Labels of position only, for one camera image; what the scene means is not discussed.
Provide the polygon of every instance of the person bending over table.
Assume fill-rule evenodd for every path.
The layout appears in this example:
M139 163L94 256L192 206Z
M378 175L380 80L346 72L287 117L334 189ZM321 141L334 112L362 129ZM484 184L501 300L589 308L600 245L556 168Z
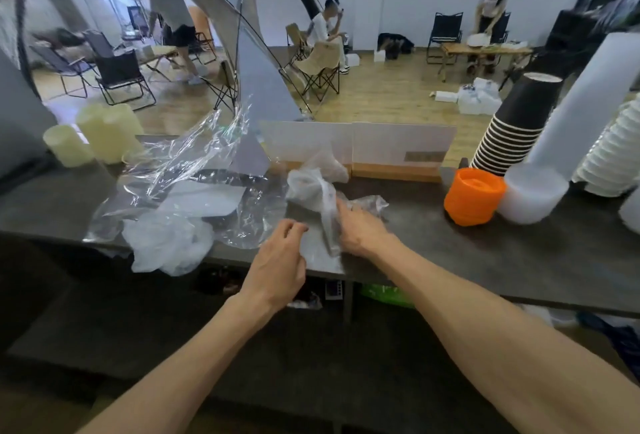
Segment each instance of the person bending over table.
M492 36L493 27L507 9L507 0L480 0L476 6L476 21L474 23L473 33L486 33ZM487 55L485 57L486 65L484 66L484 72L491 75L495 71L495 55ZM475 55L469 56L467 60L467 74L469 76L474 75L477 69L477 57Z
M460 371L517 430L640 431L640 389L611 365L539 318L408 249L370 213L357 206L348 210L342 202L338 208L343 249L372 261L404 291ZM281 221L240 292L80 434L184 432L238 350L300 290L306 268L300 240L306 231L302 223Z
M184 60L184 66L190 74L187 83L198 85L203 83L196 66L189 58L189 45L196 42L196 28L184 0L150 0L151 14L149 15L149 34L153 34L158 15L164 18L164 23L171 28L172 46Z
M345 37L345 33L340 33L343 14L344 10L338 9L336 0L326 0L324 2L324 11L316 14L311 20L311 25L307 30L307 41L311 46L315 45L316 42L334 42L336 45L340 45L340 73L345 75L349 73L350 67L347 66L347 58L344 55L344 42L342 39ZM329 29L329 20L334 17L338 17L338 20L335 26Z

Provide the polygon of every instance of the wooden floor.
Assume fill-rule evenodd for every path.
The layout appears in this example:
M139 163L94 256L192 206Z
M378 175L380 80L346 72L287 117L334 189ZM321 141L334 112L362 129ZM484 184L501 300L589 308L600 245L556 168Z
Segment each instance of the wooden floor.
M283 50L276 49L279 59ZM489 116L460 115L456 104L435 102L429 97L432 91L457 91L464 76L465 63L447 67L447 82L440 82L439 65L427 65L421 50L411 55L401 55L396 61L374 63L370 52L360 55L360 66L340 77L340 95L332 91L320 104L314 96L307 98L316 120L322 122L388 122L433 123L454 125L456 138L445 160L446 165L457 165L461 157L473 156L489 123ZM501 66L507 64L503 59ZM218 71L218 62L208 65L210 71ZM180 77L180 70L171 69L168 62L160 66L171 80ZM496 73L496 79L502 75ZM58 116L61 123L72 123L76 112L89 102L102 102L98 90L90 89L90 98L61 96L60 78L45 70L34 72L36 86L43 100ZM78 78L69 79L69 87L77 88ZM216 96L206 85L188 86L181 82L163 82L152 76L151 88L158 105L138 112L140 121L149 134L181 134L212 110ZM304 103L290 86L292 95L303 107Z

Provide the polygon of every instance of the orange plastic cup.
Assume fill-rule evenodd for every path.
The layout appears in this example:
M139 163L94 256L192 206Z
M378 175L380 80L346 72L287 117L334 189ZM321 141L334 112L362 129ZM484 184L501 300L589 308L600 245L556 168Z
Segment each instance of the orange plastic cup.
M461 227L487 223L507 190L504 179L488 171L463 168L456 172L444 199L444 210Z

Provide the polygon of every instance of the gray countertop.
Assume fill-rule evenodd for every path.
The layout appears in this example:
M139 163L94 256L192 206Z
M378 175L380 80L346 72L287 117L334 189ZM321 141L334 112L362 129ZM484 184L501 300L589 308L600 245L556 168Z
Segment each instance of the gray countertop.
M443 169L445 181L452 170ZM0 195L0 233L81 244L115 179L97 165L54 168ZM437 265L510 300L640 317L640 237L617 216L620 200L569 192L554 213L526 227L500 217L462 228L442 209L446 185L353 179L348 198L381 195L389 230ZM312 275L384 284L379 271L351 256L331 257L319 215L290 205L309 224L301 251ZM108 244L126 248L121 239ZM206 260L247 264L256 250L214 245Z

